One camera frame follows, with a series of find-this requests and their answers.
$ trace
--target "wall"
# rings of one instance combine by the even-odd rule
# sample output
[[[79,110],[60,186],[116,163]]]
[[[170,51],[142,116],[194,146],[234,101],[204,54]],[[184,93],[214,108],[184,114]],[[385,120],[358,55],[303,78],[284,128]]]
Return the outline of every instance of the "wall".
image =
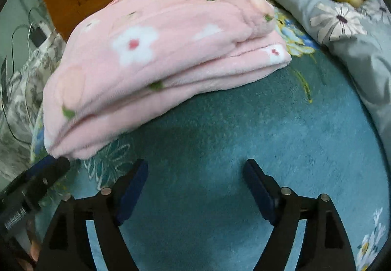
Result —
[[[11,60],[11,36],[14,29],[20,24],[29,25],[28,14],[31,8],[31,19],[35,22],[45,20],[51,22],[46,7],[42,0],[8,0],[0,12],[0,63],[7,56],[7,72],[12,72]],[[14,60],[15,69],[20,69],[28,59],[27,29],[20,29],[14,36]]]
[[[4,187],[7,186],[7,184],[8,184],[8,181],[5,178],[0,176],[0,191],[2,191],[4,189]]]

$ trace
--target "teal rug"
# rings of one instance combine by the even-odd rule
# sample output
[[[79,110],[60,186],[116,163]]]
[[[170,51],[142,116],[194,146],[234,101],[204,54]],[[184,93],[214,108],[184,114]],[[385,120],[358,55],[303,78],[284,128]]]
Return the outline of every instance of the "teal rug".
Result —
[[[389,227],[382,145],[346,70],[287,12],[277,9],[276,20],[293,56],[288,67],[236,89],[198,95],[75,162],[43,202],[41,236],[64,193],[92,196],[144,158],[149,178],[121,227],[139,269],[251,271],[272,230],[242,178],[244,162],[254,158],[299,195],[331,196],[357,268],[365,270]],[[42,156],[39,146],[35,152]],[[288,271],[296,266],[304,226]],[[89,232],[97,268],[105,270],[93,224]]]

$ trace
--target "folded blanket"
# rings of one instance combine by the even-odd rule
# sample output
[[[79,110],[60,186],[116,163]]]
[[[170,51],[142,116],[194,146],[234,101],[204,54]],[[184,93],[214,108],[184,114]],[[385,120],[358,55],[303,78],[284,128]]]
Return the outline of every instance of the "folded blanket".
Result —
[[[286,66],[274,28],[265,0],[117,0],[75,28],[46,84],[47,151],[88,158],[198,93]]]

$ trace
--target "white daisy print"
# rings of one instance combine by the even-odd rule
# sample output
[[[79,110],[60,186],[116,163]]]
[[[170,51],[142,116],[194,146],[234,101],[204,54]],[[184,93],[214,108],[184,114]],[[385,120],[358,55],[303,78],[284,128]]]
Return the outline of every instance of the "white daisy print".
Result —
[[[361,245],[358,247],[360,249],[356,257],[356,268],[358,271],[367,270],[379,252],[380,248],[378,248],[378,245],[380,239],[386,233],[386,227],[379,222],[382,211],[383,208],[376,209],[373,214],[373,220],[375,222],[374,230],[371,235],[365,235]]]
[[[120,57],[122,66],[131,63],[148,63],[154,59],[151,44],[159,38],[157,30],[151,26],[133,26],[120,34],[112,43]]]
[[[199,32],[193,36],[193,40],[199,41],[200,39],[212,36],[212,35],[220,33],[220,32],[222,32],[222,29],[220,27],[218,27],[216,24],[208,24],[204,27],[204,29],[201,32]]]
[[[271,65],[277,65],[284,62],[285,58],[285,51],[282,45],[275,44],[270,45],[264,48],[261,48],[261,50],[267,52],[270,58],[270,64]]]
[[[323,26],[317,36],[321,44],[325,41],[328,33],[330,33],[330,41],[338,41],[341,36],[350,38],[355,34],[367,34],[359,20],[362,17],[361,14],[352,10],[349,6],[336,3],[335,9],[333,9],[319,3],[316,5],[316,8],[325,12],[325,14],[314,16],[310,19],[312,27]]]
[[[383,0],[369,0],[362,5],[362,8],[375,22],[391,24],[391,13]]]
[[[100,20],[94,18],[93,20],[87,23],[87,25],[82,29],[82,32],[90,31],[94,26],[98,25],[99,23]]]

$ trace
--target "metal screw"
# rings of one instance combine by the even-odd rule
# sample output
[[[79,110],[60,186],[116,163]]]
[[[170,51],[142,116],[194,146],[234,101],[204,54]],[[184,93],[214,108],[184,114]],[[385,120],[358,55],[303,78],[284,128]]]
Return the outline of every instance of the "metal screw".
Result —
[[[283,188],[281,188],[281,193],[283,195],[288,196],[288,195],[292,194],[292,190],[289,187],[283,187]]]
[[[70,193],[66,193],[65,195],[64,195],[64,197],[63,197],[63,201],[68,201],[68,200],[70,200],[71,199],[71,194]]]
[[[330,200],[330,196],[327,195],[327,194],[321,194],[320,195],[320,199],[323,200],[323,201],[329,201]]]
[[[102,188],[102,190],[100,191],[100,193],[104,196],[107,196],[107,195],[110,195],[111,194],[111,188],[109,187],[105,187],[105,188]]]

